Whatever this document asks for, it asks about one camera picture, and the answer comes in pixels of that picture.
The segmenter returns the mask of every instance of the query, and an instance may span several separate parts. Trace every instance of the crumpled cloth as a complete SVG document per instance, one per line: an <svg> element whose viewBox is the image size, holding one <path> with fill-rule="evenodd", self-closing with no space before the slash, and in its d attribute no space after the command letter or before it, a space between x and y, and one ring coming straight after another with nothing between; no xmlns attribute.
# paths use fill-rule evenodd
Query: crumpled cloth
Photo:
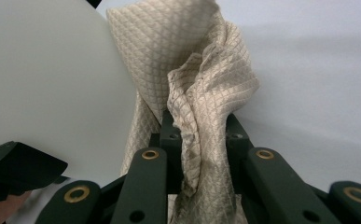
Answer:
<svg viewBox="0 0 361 224"><path fill-rule="evenodd" d="M231 185L225 125L259 83L238 28L213 0L145 0L111 8L107 18L137 88L122 174L160 132L169 109L183 138L185 177L169 222L245 222Z"/></svg>

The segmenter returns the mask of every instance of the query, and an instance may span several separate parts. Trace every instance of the diamond pattern fabric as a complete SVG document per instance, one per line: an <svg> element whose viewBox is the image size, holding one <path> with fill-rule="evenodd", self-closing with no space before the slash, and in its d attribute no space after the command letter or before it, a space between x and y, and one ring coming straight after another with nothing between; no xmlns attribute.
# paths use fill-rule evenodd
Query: diamond pattern fabric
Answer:
<svg viewBox="0 0 361 224"><path fill-rule="evenodd" d="M229 113L258 88L238 28L212 0L145 0L107 11L112 34L137 88L121 172L160 131L169 109L181 130L184 180L170 196L171 223L244 223L225 146Z"/></svg>

